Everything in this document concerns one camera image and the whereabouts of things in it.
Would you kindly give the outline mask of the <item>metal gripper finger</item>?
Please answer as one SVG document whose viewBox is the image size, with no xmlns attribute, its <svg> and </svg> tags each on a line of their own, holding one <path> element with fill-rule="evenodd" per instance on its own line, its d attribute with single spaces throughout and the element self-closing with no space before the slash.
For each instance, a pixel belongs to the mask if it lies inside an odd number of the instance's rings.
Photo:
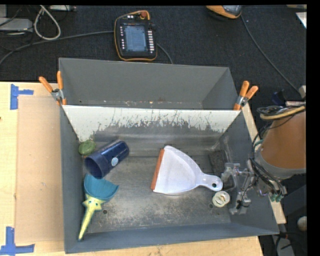
<svg viewBox="0 0 320 256">
<path fill-rule="evenodd" d="M 224 189 L 235 189 L 238 186 L 239 163 L 227 162 L 224 164 L 224 171 L 221 173 L 221 181 Z"/>
<path fill-rule="evenodd" d="M 232 194 L 228 210 L 231 215 L 244 215 L 251 204 L 252 200 L 247 196 L 247 193 L 243 191 L 237 192 Z"/>
</svg>

